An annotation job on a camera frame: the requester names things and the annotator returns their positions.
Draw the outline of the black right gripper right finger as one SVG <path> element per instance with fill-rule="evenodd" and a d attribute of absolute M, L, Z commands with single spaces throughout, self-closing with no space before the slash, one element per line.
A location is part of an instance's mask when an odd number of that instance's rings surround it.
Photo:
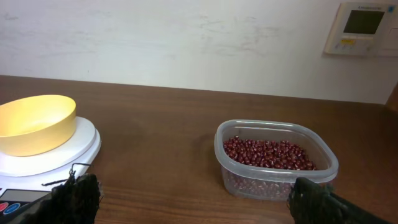
<path fill-rule="evenodd" d="M 389 224 L 333 193 L 332 186 L 305 177 L 296 179 L 287 206 L 295 224 Z"/>

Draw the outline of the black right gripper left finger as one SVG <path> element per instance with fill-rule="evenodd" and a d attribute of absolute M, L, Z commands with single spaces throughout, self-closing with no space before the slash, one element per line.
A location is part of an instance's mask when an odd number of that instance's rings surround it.
<path fill-rule="evenodd" d="M 91 224 L 100 206 L 100 183 L 94 174 L 68 180 L 52 191 L 9 214 L 9 223 Z"/>

